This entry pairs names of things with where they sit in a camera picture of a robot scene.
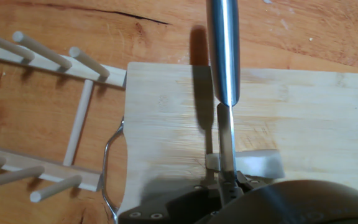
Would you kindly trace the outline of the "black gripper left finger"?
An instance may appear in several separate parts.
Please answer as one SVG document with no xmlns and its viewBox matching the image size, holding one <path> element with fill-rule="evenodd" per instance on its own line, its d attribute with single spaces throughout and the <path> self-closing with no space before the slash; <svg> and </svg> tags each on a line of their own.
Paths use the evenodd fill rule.
<svg viewBox="0 0 358 224">
<path fill-rule="evenodd" d="M 232 196 L 232 182 L 212 185 L 200 183 L 163 193 L 122 212 L 120 224 L 208 223 Z"/>
</svg>

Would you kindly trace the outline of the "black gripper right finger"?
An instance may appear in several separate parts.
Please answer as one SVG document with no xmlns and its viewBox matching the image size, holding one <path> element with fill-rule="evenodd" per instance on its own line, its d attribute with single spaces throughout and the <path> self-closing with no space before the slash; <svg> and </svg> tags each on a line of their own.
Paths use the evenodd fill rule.
<svg viewBox="0 0 358 224">
<path fill-rule="evenodd" d="M 230 190 L 231 198 L 239 198 L 247 192 L 267 186 L 262 177 L 245 175 L 241 171 L 237 171 L 234 188 Z"/>
</svg>

